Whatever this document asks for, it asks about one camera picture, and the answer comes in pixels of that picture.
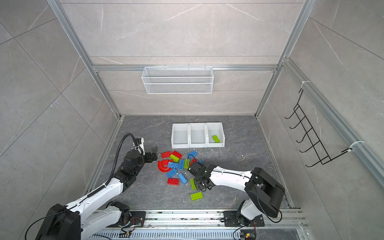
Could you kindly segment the green lego brick bottom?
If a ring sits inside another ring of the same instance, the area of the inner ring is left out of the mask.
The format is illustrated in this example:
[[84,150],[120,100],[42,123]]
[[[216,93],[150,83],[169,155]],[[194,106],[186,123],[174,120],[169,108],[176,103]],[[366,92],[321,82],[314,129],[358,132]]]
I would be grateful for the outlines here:
[[196,192],[191,194],[190,196],[192,201],[200,200],[204,197],[202,192]]

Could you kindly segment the blue lego brick top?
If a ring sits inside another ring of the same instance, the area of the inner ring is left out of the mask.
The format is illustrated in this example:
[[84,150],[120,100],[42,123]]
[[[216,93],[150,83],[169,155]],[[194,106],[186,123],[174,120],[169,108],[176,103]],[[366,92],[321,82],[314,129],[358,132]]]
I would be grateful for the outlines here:
[[197,155],[198,153],[196,151],[192,151],[187,154],[187,159],[190,159],[190,160],[195,159]]

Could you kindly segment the white three-compartment bin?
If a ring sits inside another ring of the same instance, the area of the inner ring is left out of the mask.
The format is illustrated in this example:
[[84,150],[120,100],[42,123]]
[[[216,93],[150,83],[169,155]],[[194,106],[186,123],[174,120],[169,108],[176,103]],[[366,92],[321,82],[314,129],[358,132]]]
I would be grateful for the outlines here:
[[[215,143],[216,135],[220,143]],[[223,148],[225,133],[221,122],[172,124],[171,146],[173,149]]]

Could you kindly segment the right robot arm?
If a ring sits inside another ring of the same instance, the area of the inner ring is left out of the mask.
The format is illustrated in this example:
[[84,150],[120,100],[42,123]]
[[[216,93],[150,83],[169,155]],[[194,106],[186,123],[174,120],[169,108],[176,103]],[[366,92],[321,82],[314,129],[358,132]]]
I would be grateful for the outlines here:
[[248,199],[242,201],[236,214],[234,226],[249,226],[266,216],[269,220],[282,217],[280,207],[285,188],[266,171],[227,170],[215,165],[204,166],[193,162],[188,171],[194,176],[195,185],[202,191],[215,186],[225,186],[245,192]]

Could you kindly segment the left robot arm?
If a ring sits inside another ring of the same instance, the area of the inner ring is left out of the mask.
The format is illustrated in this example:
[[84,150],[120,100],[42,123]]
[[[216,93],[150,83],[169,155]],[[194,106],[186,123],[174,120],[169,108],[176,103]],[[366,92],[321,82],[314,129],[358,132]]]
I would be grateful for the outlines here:
[[129,151],[109,183],[103,183],[89,194],[66,205],[56,204],[51,207],[43,218],[36,239],[84,240],[107,226],[127,224],[131,214],[125,204],[112,202],[101,213],[95,211],[126,191],[136,181],[144,164],[157,159],[157,147],[143,155],[137,150]]

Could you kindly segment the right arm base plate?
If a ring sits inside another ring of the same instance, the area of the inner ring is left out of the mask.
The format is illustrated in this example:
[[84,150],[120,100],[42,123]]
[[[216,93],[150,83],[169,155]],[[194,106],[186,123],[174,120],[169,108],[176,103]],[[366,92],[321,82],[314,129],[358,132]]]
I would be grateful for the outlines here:
[[224,211],[223,217],[220,219],[226,227],[264,227],[265,222],[263,215],[256,216],[253,220],[248,220],[237,211]]

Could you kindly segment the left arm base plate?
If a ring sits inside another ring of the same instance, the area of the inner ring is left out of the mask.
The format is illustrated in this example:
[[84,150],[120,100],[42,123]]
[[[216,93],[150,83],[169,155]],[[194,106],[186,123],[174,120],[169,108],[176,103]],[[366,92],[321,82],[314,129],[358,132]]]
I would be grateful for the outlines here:
[[135,227],[143,227],[146,220],[145,211],[133,211],[130,212],[129,215],[125,215],[123,217],[123,223],[119,224],[121,228],[135,228]]

